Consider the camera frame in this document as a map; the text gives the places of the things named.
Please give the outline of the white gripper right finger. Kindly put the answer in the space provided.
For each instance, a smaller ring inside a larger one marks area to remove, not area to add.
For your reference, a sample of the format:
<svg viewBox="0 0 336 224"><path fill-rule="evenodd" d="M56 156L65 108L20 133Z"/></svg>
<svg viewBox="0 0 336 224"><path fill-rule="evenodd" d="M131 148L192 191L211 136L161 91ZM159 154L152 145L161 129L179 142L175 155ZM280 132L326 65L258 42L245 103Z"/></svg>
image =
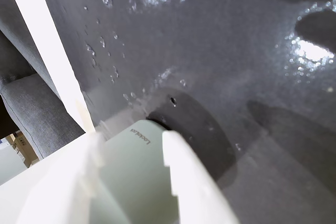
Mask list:
<svg viewBox="0 0 336 224"><path fill-rule="evenodd" d="M201 160L178 132L164 131L162 148L180 223L239 223Z"/></svg>

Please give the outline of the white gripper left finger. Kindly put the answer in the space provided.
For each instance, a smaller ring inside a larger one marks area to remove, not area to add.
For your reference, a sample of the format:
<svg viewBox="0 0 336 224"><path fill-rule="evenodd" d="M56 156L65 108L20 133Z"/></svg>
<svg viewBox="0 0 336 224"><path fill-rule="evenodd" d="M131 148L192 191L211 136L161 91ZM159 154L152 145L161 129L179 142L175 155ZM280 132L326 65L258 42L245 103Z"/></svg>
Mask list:
<svg viewBox="0 0 336 224"><path fill-rule="evenodd" d="M1 223L89 223L104 137L86 133L1 185Z"/></svg>

